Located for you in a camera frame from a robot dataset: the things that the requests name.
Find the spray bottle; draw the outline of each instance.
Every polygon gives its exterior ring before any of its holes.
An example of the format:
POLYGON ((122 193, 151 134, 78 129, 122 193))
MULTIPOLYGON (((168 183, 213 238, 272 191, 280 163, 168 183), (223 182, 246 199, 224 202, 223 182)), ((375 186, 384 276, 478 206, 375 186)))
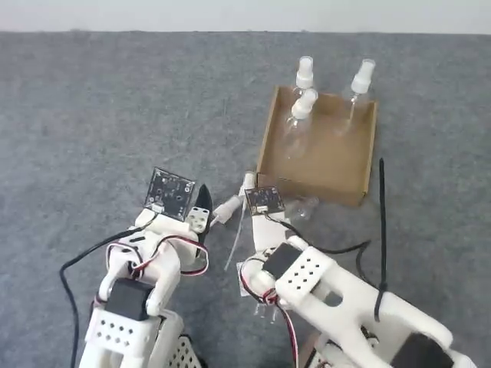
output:
POLYGON ((317 92, 309 89, 292 106, 292 111, 285 121, 282 142, 288 159, 303 156, 308 147, 311 112, 317 98, 317 92))
POLYGON ((314 88, 314 61, 310 56, 302 56, 298 61, 297 78, 295 81, 295 87, 293 88, 293 94, 295 100, 302 96, 302 94, 309 88, 314 88))
POLYGON ((372 100, 369 90, 374 68, 375 61, 364 59, 351 85, 342 92, 343 102, 334 114, 333 122, 334 131, 337 134, 346 134, 356 123, 363 120, 372 100))

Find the gray carpet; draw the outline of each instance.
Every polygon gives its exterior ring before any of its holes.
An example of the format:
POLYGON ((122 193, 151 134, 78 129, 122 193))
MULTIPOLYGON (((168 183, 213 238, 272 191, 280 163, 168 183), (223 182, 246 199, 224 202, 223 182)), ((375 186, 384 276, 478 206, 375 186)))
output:
MULTIPOLYGON (((322 91, 377 61, 374 163, 386 159, 389 286, 491 360, 491 38, 391 34, 0 34, 0 366, 66 367, 72 322, 60 265, 138 215, 153 166, 206 183, 216 202, 255 165, 275 84, 311 54, 322 91)), ((360 209, 323 205, 305 234, 340 248, 374 240, 377 165, 360 209)), ((235 217, 207 239, 211 268, 172 307, 211 367, 289 366, 285 325, 253 317, 222 267, 235 217)), ((250 219, 242 249, 252 249, 250 219)), ((339 258, 354 270, 354 256, 339 258)), ((104 253, 69 272, 81 309, 104 253)), ((294 317, 300 338, 310 331, 294 317)))

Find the spray nozzle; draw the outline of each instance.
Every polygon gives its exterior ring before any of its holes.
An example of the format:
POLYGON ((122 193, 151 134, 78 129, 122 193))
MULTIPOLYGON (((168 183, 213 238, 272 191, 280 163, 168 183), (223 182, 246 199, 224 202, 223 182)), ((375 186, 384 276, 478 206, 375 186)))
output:
POLYGON ((371 75, 374 73, 375 60, 364 59, 360 70, 356 73, 351 83, 351 89, 357 94, 366 94, 370 88, 371 75))
POLYGON ((310 56, 300 57, 297 71, 297 87, 307 89, 314 86, 313 67, 314 60, 310 56))
POLYGON ((292 115, 297 119, 305 119, 318 99, 316 90, 306 90, 302 96, 293 104, 292 115))

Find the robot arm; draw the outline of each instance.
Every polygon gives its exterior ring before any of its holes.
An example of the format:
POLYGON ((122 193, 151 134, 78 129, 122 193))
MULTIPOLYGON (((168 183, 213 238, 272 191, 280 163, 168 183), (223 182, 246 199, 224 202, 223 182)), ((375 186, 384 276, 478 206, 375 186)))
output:
POLYGON ((384 294, 377 322, 378 290, 299 237, 289 238, 264 264, 255 262, 255 267, 248 279, 254 290, 262 294, 274 287, 280 305, 321 331, 317 351, 334 366, 474 366, 450 349, 453 337, 445 326, 395 294, 384 294), (337 296, 338 302, 331 304, 328 295, 337 296))
MULTIPOLYGON (((152 217, 144 209, 135 226, 152 217)), ((190 223, 158 215, 143 231, 108 245, 107 274, 98 291, 102 303, 92 313, 80 368, 160 368, 168 361, 183 321, 165 307, 181 267, 206 252, 197 240, 190 223)))

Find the cardboard box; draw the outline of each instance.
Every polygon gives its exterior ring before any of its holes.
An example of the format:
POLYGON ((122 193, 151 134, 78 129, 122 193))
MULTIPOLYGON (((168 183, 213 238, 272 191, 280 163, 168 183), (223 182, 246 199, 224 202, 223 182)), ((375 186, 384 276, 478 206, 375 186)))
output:
POLYGON ((288 160, 279 148, 283 123, 294 103, 290 87, 277 87, 257 166, 258 186, 277 186, 283 196, 317 196, 327 202, 360 205, 368 191, 377 102, 363 121, 343 136, 330 122, 342 99, 320 94, 314 105, 308 152, 288 160))

